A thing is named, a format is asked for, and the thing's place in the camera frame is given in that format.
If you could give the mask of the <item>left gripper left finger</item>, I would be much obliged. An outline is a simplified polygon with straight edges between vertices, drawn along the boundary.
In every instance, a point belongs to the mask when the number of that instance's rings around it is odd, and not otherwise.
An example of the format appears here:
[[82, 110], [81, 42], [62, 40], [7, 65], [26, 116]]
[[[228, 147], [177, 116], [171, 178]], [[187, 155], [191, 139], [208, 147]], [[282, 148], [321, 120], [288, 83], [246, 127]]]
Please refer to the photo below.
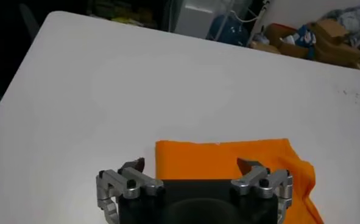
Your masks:
[[162, 180], [143, 174], [145, 159], [127, 161], [117, 171], [99, 171], [96, 176], [97, 206], [104, 212], [107, 223], [119, 223], [116, 207], [121, 197], [127, 200], [141, 195], [158, 197], [164, 191]]

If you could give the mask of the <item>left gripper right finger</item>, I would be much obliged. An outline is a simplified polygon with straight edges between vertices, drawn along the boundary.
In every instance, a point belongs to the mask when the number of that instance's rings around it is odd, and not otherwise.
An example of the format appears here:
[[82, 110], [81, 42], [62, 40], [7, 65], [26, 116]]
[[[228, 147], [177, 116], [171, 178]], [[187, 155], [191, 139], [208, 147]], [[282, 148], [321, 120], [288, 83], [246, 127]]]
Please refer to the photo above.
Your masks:
[[253, 194], [260, 200], [277, 197], [276, 223], [282, 224], [286, 212], [292, 206], [292, 175], [286, 169], [272, 172], [259, 161], [238, 158], [236, 161], [242, 176], [231, 180], [231, 186], [240, 196]]

